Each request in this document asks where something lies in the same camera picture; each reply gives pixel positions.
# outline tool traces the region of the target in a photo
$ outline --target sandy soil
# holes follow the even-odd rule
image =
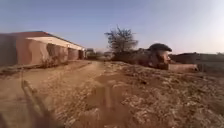
[[[0,79],[0,127],[224,127],[221,77],[80,61],[23,80]]]

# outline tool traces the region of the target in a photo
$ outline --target tree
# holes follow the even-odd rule
[[[117,27],[117,30],[111,30],[105,33],[105,35],[108,38],[110,49],[115,53],[130,51],[138,44],[138,41],[134,40],[130,29],[120,29]]]

